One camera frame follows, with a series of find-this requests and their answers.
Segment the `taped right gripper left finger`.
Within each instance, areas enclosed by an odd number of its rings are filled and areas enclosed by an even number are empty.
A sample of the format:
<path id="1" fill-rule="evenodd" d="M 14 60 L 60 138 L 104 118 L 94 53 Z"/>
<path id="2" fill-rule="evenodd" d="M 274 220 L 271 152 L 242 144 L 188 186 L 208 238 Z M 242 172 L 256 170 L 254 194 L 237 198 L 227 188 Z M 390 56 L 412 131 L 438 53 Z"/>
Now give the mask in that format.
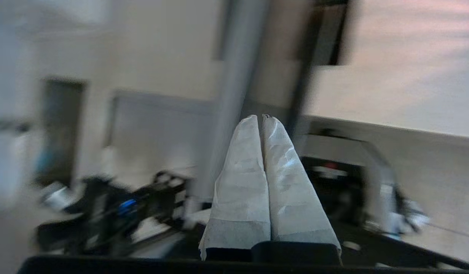
<path id="1" fill-rule="evenodd" d="M 215 249 L 250 250 L 270 239 L 269 189 L 258 118 L 250 115 L 236 126 L 215 182 L 200 258 L 206 261 Z"/>

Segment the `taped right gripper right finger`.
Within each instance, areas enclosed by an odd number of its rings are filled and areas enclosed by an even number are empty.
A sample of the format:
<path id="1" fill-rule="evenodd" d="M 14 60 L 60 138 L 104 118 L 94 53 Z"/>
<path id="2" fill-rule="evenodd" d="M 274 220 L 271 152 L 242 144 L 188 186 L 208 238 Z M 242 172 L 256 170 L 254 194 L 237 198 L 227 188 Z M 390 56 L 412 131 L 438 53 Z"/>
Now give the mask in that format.
<path id="1" fill-rule="evenodd" d="M 264 116 L 263 154 L 269 187 L 272 263 L 340 264 L 342 249 L 283 124 Z"/>

